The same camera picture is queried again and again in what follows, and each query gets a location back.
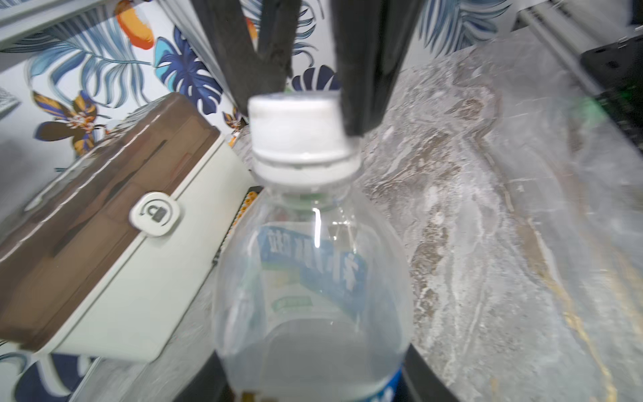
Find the white bottle cap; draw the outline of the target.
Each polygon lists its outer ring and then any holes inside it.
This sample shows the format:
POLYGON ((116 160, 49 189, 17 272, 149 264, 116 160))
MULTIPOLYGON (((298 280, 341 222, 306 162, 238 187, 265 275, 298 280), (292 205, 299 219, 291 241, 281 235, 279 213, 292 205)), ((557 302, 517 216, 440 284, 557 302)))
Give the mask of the white bottle cap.
POLYGON ((360 140, 346 134, 337 91, 282 92, 249 99, 254 156, 265 162, 314 165, 357 154, 360 140))

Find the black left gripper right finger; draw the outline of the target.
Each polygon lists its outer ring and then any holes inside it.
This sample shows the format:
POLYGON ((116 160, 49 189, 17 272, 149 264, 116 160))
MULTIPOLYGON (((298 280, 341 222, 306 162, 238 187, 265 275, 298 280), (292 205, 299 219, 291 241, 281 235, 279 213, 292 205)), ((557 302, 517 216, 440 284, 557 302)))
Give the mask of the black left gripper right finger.
POLYGON ((399 402, 459 402, 412 344, 399 381, 399 402))

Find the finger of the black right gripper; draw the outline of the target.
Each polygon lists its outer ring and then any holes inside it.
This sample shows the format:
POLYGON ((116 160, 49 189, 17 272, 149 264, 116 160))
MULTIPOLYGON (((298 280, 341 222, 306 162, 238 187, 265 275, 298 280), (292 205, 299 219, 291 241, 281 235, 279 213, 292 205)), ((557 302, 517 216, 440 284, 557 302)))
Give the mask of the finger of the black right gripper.
POLYGON ((350 137, 381 124, 424 6, 420 0, 331 2, 336 74, 350 137))
POLYGON ((262 3, 257 45, 239 1, 200 0, 192 5, 240 112, 248 112, 249 99, 255 95, 285 90, 293 74, 300 1, 262 3))

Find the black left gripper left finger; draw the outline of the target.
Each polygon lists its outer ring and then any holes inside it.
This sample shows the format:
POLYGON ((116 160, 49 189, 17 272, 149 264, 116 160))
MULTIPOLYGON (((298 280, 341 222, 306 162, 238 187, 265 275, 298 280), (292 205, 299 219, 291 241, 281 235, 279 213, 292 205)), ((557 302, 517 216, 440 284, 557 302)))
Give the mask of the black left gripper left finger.
POLYGON ((216 352, 212 353, 174 402, 231 402, 231 388, 216 352))

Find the clear plastic water bottle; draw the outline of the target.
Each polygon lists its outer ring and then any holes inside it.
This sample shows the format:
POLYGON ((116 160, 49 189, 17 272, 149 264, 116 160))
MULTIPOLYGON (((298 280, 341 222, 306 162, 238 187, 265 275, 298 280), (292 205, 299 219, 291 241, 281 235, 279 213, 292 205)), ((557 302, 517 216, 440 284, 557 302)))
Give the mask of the clear plastic water bottle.
POLYGON ((400 238, 359 189, 359 161, 254 157, 262 186, 215 271, 215 351, 237 401, 391 401, 413 336, 400 238))

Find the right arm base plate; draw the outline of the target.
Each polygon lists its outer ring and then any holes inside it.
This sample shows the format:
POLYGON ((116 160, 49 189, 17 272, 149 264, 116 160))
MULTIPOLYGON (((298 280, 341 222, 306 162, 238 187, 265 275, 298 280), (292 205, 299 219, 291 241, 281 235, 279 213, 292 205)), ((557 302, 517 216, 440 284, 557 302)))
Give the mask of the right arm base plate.
POLYGON ((599 85, 597 101, 625 137, 642 149, 642 36, 582 53, 580 64, 599 85))

